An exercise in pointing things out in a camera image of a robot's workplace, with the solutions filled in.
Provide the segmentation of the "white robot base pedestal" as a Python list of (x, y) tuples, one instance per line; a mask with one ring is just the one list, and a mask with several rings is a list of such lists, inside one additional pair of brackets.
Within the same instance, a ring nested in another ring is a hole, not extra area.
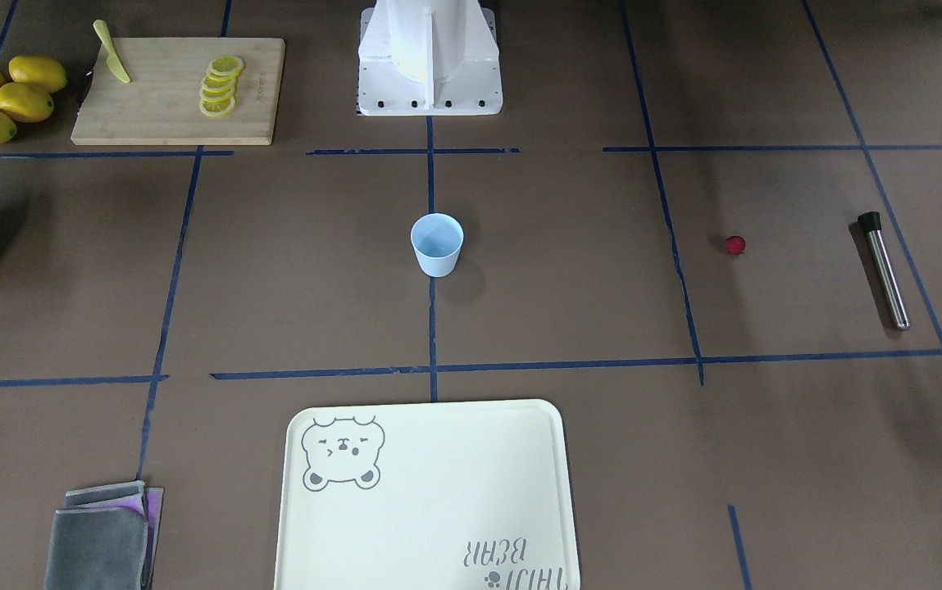
[(503, 106), (494, 12), (478, 1), (377, 1), (362, 11), (362, 116), (492, 116)]

